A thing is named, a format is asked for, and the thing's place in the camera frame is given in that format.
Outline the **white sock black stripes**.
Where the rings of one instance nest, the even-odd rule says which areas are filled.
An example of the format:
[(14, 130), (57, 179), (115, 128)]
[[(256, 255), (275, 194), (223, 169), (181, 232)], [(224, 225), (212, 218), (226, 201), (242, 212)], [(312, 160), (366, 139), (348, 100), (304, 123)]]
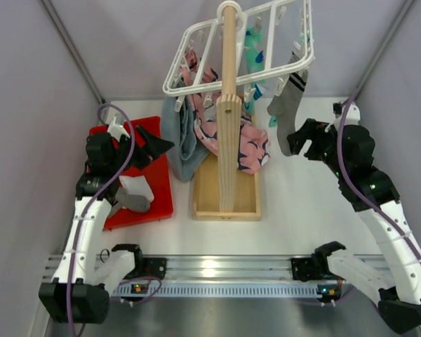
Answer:
[(154, 201), (154, 193), (144, 176), (119, 176), (120, 183), (129, 195), (141, 195), (149, 203)]

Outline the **grey sock black stripes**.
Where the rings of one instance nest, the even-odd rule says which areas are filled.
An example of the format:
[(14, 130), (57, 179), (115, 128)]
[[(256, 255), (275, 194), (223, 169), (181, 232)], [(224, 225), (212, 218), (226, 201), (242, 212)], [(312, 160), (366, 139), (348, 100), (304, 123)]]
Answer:
[(307, 86), (308, 70), (290, 73), (282, 91), (273, 97), (267, 112), (276, 118), (276, 136), (283, 155), (290, 157), (287, 137), (295, 132), (295, 119)]

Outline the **white clip sock hanger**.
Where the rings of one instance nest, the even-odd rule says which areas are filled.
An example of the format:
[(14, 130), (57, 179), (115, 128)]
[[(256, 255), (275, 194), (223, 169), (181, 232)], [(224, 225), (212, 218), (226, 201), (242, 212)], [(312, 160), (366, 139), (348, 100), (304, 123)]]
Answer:
[[(215, 81), (208, 84), (201, 82), (204, 66), (207, 63), (215, 33), (219, 26), (222, 28), (222, 44), (229, 49), (227, 53), (222, 53), (222, 60), (230, 59), (234, 61), (234, 83), (236, 86), (244, 85), (245, 100), (252, 98), (254, 91), (250, 87), (252, 83), (276, 77), (278, 79), (277, 88), (280, 89), (286, 84), (286, 75), (307, 70), (315, 59), (311, 1), (302, 2), (300, 40), (294, 43), (295, 54), (298, 59), (287, 65), (272, 67), (275, 29), (286, 12), (288, 3), (288, 1), (270, 1), (244, 11), (236, 1), (223, 1), (217, 8), (216, 18), (198, 22), (188, 27), (182, 35), (181, 42), (163, 83), (164, 94), (168, 97), (176, 98), (175, 111), (180, 111), (186, 95), (195, 93), (210, 95), (217, 90), (223, 89), (223, 81)], [(243, 53), (249, 49), (246, 46), (248, 19), (251, 16), (264, 12), (269, 13), (269, 26), (266, 49), (258, 52), (259, 55), (262, 55), (262, 69), (239, 76), (238, 72)], [(189, 86), (178, 88), (177, 84), (183, 78), (182, 70), (188, 66), (185, 54), (193, 49), (191, 37), (194, 33), (205, 29), (208, 30), (208, 37), (194, 81)]]

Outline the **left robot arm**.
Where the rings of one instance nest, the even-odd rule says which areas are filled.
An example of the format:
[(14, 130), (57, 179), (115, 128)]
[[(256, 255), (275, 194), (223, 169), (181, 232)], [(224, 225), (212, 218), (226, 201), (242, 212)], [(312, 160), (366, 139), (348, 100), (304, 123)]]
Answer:
[(116, 204), (121, 173), (148, 167), (173, 146), (133, 125), (87, 137), (69, 238), (57, 270), (39, 288), (39, 299), (54, 321), (71, 326), (103, 323), (111, 294), (124, 281), (142, 275), (143, 255), (137, 244), (117, 244), (96, 267), (98, 240)]

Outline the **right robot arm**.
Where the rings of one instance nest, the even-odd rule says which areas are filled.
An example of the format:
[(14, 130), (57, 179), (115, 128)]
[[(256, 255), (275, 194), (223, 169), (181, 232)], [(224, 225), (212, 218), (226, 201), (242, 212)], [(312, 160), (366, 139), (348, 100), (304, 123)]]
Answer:
[(385, 277), (340, 242), (316, 248), (311, 271), (320, 278), (348, 281), (373, 302), (395, 333), (421, 326), (421, 248), (391, 178), (373, 164), (375, 141), (369, 131), (348, 125), (338, 133), (333, 125), (308, 119), (287, 141), (292, 154), (311, 143), (305, 157), (323, 162), (336, 176), (342, 196), (373, 235), (391, 276)]

